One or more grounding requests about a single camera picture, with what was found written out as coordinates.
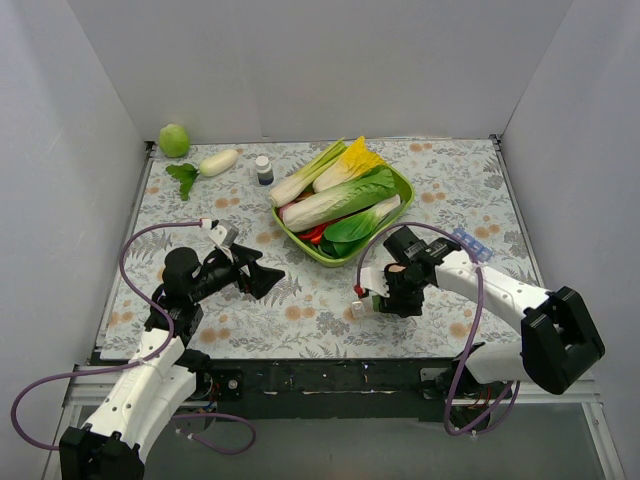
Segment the clear weekly pill organizer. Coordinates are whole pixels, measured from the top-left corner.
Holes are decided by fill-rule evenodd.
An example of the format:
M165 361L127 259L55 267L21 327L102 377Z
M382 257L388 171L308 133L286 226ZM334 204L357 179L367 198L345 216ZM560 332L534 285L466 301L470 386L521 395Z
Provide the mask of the clear weekly pill organizer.
M351 303L350 311L354 320L369 318L378 313L371 310L370 299L371 297L365 297Z

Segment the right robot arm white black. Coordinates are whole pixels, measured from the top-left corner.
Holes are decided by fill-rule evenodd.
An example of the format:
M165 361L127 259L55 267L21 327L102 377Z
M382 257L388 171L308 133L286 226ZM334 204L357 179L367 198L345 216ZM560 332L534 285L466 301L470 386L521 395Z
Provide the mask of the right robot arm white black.
M519 335L512 343L475 343L440 378L464 397L494 382L531 381L563 394L605 354L605 345L582 296L569 287L532 286L480 264L465 246L440 237L431 243L403 226L383 243L392 256L383 276L387 292L377 308L400 317L422 312L433 286L459 294L506 322Z

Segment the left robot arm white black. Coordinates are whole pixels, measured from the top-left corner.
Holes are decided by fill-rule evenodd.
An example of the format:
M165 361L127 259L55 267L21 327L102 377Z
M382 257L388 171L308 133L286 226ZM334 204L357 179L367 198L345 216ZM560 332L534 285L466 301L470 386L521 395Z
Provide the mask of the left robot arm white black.
M201 301L230 285L263 298L285 273L259 265L261 256L237 244L204 259L187 247L166 255L135 355L96 411L60 439L63 478L143 478L153 444L180 405L212 390L203 369L209 357L188 347L203 318Z

